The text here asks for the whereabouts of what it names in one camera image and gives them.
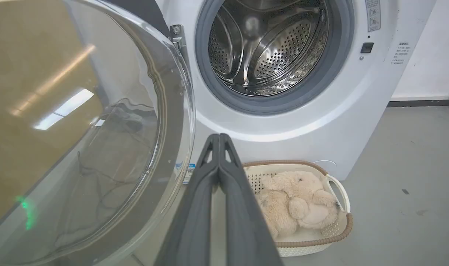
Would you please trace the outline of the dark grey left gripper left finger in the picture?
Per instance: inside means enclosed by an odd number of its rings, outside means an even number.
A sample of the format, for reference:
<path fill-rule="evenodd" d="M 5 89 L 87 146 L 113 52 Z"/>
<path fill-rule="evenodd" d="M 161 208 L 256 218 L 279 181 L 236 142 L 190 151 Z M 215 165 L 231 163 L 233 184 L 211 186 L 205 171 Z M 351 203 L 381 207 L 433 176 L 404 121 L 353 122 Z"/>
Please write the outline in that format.
<path fill-rule="evenodd" d="M 218 181 L 219 135 L 203 146 L 160 251 L 157 266 L 208 266 L 211 241 L 211 195 Z"/>

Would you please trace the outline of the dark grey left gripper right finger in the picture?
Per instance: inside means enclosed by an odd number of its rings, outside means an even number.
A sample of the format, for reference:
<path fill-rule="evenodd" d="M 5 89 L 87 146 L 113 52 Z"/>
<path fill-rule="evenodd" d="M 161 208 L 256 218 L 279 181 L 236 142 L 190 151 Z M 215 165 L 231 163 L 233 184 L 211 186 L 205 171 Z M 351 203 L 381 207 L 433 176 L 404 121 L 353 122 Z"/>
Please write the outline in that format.
<path fill-rule="evenodd" d="M 228 266 L 281 266 L 282 260 L 234 144 L 219 135 L 219 179 L 225 194 Z"/>

